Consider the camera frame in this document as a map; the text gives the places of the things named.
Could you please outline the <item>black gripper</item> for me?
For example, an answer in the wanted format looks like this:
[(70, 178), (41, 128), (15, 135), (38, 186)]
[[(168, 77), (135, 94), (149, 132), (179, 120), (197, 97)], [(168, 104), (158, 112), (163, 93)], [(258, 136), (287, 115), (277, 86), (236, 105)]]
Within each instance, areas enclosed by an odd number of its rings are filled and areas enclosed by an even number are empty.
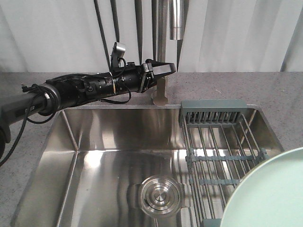
[(125, 67), (116, 67), (112, 71), (116, 93), (144, 93), (156, 86), (156, 81), (176, 72), (174, 63), (147, 59), (146, 63), (136, 66), (128, 63)]

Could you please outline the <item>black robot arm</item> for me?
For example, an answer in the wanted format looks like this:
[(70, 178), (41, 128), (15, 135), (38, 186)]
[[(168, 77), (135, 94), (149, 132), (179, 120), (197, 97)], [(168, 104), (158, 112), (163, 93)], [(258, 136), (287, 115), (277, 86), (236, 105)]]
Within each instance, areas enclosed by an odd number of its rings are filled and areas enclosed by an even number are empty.
[(12, 155), (27, 122), (44, 124), (60, 110), (96, 101), (118, 104), (113, 96), (144, 93), (175, 72), (174, 63), (147, 59), (135, 65), (123, 57), (112, 57), (106, 73), (72, 73), (41, 85), (22, 86), (23, 94), (0, 100), (0, 164)]

